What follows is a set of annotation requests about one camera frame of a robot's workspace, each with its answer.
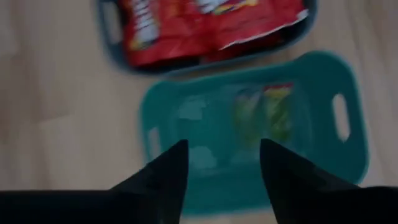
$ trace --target green snack bag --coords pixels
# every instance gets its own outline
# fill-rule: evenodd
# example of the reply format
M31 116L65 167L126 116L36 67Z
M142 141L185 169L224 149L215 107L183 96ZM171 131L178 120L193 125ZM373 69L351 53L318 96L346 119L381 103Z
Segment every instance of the green snack bag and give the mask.
M270 85L264 88L266 118L271 139L286 143L292 136L289 96L293 84Z

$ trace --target teal plastic basket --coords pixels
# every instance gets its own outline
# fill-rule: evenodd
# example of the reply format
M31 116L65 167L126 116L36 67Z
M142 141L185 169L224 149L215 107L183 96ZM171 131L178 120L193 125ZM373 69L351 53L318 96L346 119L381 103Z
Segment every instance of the teal plastic basket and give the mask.
M242 90L292 83L292 137L284 144L322 169L357 184L368 168L361 105L349 66L327 52L310 52L269 67L228 72L184 82L155 84L141 104L148 161L188 139L190 166L183 213L209 215L269 207L257 146L242 141L234 104ZM332 100L344 96L351 130L337 133ZM258 123L266 122L261 115ZM262 133L269 138L269 132Z

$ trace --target wooden floor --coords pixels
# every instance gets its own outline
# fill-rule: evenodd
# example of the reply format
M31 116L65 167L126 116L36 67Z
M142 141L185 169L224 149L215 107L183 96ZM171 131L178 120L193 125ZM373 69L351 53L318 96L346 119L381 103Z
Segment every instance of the wooden floor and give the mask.
M21 50L0 58L0 189L110 188L143 166L137 112L157 79L110 63L92 1L15 4ZM319 7L314 29L294 47L223 70L314 49L340 54L356 72L366 118L371 166L363 185L398 185L398 1Z

